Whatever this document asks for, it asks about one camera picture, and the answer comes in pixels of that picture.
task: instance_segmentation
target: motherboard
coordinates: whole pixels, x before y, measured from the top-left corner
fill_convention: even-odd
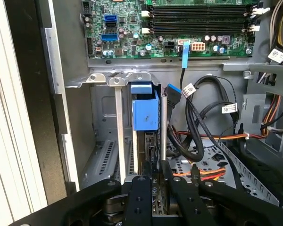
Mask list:
[[[250,57],[256,0],[83,1],[90,59]]]

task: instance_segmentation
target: green circuit board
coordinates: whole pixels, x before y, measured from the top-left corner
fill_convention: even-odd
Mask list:
[[[251,56],[254,39],[245,33],[227,35],[227,43],[223,41],[204,41],[205,33],[197,34],[166,34],[163,41],[158,40],[158,35],[143,34],[142,22],[146,18],[141,16],[142,5],[153,6],[191,6],[191,5],[248,5],[254,0],[97,0],[83,1],[83,15],[89,18],[89,27],[85,26],[86,47],[90,59],[110,58],[153,58],[153,57],[180,57],[177,48],[178,40],[190,40],[204,42],[205,49],[202,51],[190,51],[189,57],[219,57],[219,56]],[[104,16],[116,15],[117,27],[111,31],[105,27]],[[199,22],[202,18],[187,19],[187,22]],[[241,19],[237,18],[214,18],[224,24]],[[119,37],[119,29],[123,29],[125,35]],[[117,40],[106,41],[101,39],[104,33],[116,33]],[[173,50],[165,48],[165,42],[175,44]]]

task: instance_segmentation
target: blue plastic clip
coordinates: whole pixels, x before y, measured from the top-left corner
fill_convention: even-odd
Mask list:
[[[188,67],[189,47],[190,47],[189,42],[185,41],[183,43],[183,66],[182,68]]]

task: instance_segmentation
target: white label sticker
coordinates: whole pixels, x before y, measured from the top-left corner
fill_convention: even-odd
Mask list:
[[[237,111],[238,111],[237,103],[222,107],[222,114],[233,113]]]
[[[271,51],[271,53],[268,55],[268,58],[280,64],[283,61],[283,52],[280,52],[277,49],[273,49],[273,51]]]
[[[190,95],[192,95],[196,91],[195,87],[193,86],[192,83],[187,85],[186,87],[183,88],[182,93],[185,98],[188,98]]]

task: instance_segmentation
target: ram slot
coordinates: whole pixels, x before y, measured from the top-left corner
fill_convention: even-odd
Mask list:
[[[244,18],[247,6],[164,6],[149,7],[152,19],[180,18]]]
[[[181,22],[154,22],[150,26],[153,34],[231,34],[242,33],[244,22],[181,23]]]

